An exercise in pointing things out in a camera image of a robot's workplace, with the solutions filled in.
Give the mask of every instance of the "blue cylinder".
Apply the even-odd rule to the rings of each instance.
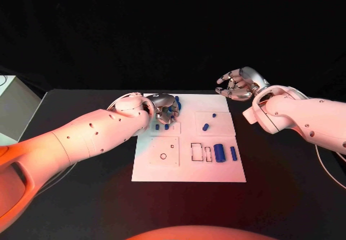
[[[231,153],[233,153],[233,160],[237,161],[238,160],[237,159],[237,149],[234,146],[231,147]]]
[[[204,131],[207,131],[207,130],[208,130],[208,128],[209,128],[209,124],[207,123],[207,124],[204,125],[204,128],[202,128],[202,130],[204,130]]]
[[[214,152],[217,163],[224,163],[227,161],[227,157],[224,152],[224,146],[221,143],[214,145]]]

